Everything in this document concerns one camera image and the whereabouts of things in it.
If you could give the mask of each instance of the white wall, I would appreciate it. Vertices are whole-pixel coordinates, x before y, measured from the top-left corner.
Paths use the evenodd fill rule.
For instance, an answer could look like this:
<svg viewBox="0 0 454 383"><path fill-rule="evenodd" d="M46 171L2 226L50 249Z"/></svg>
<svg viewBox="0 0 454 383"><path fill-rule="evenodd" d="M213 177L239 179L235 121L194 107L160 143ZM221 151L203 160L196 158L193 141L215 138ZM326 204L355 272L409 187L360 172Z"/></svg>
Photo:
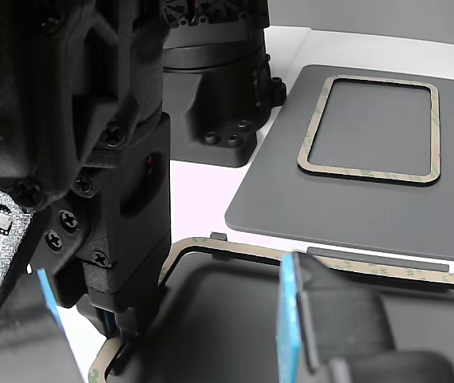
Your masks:
<svg viewBox="0 0 454 383"><path fill-rule="evenodd" d="M268 0L274 26L454 44L454 0Z"/></svg>

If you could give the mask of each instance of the robotic arm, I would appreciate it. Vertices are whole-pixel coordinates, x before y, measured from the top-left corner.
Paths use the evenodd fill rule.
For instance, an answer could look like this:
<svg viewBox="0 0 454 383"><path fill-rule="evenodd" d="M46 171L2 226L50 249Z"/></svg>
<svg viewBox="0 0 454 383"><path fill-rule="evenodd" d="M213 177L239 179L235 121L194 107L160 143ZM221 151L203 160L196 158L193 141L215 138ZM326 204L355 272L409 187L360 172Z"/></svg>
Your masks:
<svg viewBox="0 0 454 383"><path fill-rule="evenodd" d="M107 338L129 342L159 307L171 246L164 71L202 76L193 107L168 109L214 163L228 121L258 128L285 98L270 76L268 25L259 0L0 0L0 191L51 217L32 267ZM242 84L221 96L232 77ZM211 121L226 128L211 135Z"/></svg>

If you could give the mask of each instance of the silver component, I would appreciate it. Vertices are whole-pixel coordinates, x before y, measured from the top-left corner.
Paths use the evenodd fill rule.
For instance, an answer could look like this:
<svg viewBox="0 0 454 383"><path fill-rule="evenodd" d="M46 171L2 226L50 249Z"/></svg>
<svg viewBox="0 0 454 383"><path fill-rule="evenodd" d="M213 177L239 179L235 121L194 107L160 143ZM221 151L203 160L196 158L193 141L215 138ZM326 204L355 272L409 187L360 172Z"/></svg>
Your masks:
<svg viewBox="0 0 454 383"><path fill-rule="evenodd" d="M12 218L5 214L0 214L0 230L8 231L12 224Z"/></svg>

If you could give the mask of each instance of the gray silicone mat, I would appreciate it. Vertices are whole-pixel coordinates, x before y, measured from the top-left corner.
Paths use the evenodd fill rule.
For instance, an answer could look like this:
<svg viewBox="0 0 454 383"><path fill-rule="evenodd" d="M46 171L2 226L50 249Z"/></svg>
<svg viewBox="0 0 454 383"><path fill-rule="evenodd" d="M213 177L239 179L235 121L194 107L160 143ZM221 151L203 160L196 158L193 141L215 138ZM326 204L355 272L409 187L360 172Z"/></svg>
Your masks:
<svg viewBox="0 0 454 383"><path fill-rule="evenodd" d="M322 86L327 77L338 74L423 81L438 88L441 175L434 184L347 180L306 174L298 168L298 152ZM319 127L312 161L357 161L375 168L423 171L424 158L430 153L430 144L426 144L430 140L427 93L379 85L341 85L333 87L332 95L336 96L326 106L328 118L325 129ZM353 134L353 127L359 134ZM305 67L225 220L239 231L454 260L454 81Z"/></svg>
<svg viewBox="0 0 454 383"><path fill-rule="evenodd" d="M437 352L454 366L454 290L361 275L354 281L381 293L398 350ZM278 382L278 267L189 254L167 287L136 356L108 383Z"/></svg>

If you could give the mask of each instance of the black plastic part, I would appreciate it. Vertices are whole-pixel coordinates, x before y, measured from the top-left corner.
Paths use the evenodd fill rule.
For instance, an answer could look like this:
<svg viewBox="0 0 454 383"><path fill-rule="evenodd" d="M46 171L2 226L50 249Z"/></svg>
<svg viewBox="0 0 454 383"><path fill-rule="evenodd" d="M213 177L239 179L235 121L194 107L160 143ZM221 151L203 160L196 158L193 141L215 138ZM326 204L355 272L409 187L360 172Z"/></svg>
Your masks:
<svg viewBox="0 0 454 383"><path fill-rule="evenodd" d="M93 308L83 301L78 307L85 316L109 336L108 320L115 315L127 338L143 333L156 315L153 296L171 246L168 115L147 136L130 142L122 164L91 177L95 196L70 192L53 204L50 229L60 236L62 249L55 253L42 240L32 259L32 267L48 270L59 305L71 307L87 294ZM73 213L79 222L75 231L66 230L60 211ZM107 264L96 260L98 253Z"/></svg>
<svg viewBox="0 0 454 383"><path fill-rule="evenodd" d="M36 274L23 275L0 309L0 382L82 383Z"/></svg>
<svg viewBox="0 0 454 383"><path fill-rule="evenodd" d="M381 296L357 286L315 257L294 255L308 366L333 357L364 357L395 349Z"/></svg>
<svg viewBox="0 0 454 383"><path fill-rule="evenodd" d="M237 168L256 148L256 131L286 99L271 79L263 28L267 1L167 2L164 111L172 159Z"/></svg>
<svg viewBox="0 0 454 383"><path fill-rule="evenodd" d="M383 353L348 365L351 383L454 383L452 365L435 353Z"/></svg>
<svg viewBox="0 0 454 383"><path fill-rule="evenodd" d="M168 24L137 3L0 0L0 190L22 206L63 197L91 155L111 167L108 124L129 138L159 108Z"/></svg>
<svg viewBox="0 0 454 383"><path fill-rule="evenodd" d="M108 311L97 309L90 304L89 297L84 295L76 304L78 312L87 318L93 326L107 338L115 334L115 315Z"/></svg>
<svg viewBox="0 0 454 383"><path fill-rule="evenodd" d="M221 66L166 68L164 110L172 119L172 159L233 168L247 163L257 145L256 131L275 106L272 97L281 101L286 93L284 84L273 88L271 83L263 45Z"/></svg>

